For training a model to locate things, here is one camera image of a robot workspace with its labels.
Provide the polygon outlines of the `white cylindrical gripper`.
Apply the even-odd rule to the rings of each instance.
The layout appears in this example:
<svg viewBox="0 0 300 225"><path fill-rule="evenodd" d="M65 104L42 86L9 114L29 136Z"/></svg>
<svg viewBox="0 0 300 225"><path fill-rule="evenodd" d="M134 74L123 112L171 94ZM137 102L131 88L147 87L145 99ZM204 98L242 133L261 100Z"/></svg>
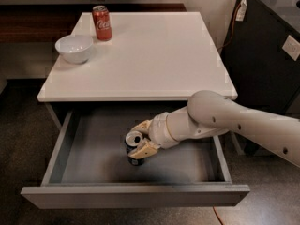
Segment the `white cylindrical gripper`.
<svg viewBox="0 0 300 225"><path fill-rule="evenodd" d="M144 120L131 129L132 131L140 132L142 135L148 135L151 141L142 141L141 144L128 153L130 158L148 158L155 155L159 147L169 149L179 144L179 141L173 138L168 130L168 115L168 112L161 113L152 120Z"/></svg>

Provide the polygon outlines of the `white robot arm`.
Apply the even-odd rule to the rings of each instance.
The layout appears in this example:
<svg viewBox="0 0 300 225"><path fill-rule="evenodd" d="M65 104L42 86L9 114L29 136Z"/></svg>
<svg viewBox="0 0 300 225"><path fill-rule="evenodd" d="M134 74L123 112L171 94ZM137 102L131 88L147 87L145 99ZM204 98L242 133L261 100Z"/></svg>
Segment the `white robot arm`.
<svg viewBox="0 0 300 225"><path fill-rule="evenodd" d="M130 158L153 156L188 139L237 133L300 166L300 121L241 106L212 91L192 95L187 106L164 112L132 128L126 136Z"/></svg>

